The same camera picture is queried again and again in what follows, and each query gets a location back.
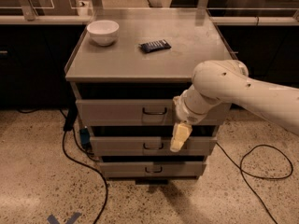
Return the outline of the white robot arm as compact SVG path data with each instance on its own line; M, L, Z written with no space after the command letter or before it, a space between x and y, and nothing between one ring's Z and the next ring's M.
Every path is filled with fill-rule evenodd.
M205 61L192 72L192 85L174 98L177 121L170 150L182 149L192 126L221 103L239 105L256 116L299 134L299 89L249 77L238 60Z

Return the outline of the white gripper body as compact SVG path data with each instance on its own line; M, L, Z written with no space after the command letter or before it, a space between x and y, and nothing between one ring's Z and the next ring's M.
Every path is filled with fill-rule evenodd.
M195 125L206 117L206 107L196 96L175 96L173 98L177 120Z

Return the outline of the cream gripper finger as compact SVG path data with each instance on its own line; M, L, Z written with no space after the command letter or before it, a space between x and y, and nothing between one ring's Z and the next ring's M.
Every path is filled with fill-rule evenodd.
M174 125L172 138L170 141L170 150L179 152L192 133L192 126L186 123L176 123Z

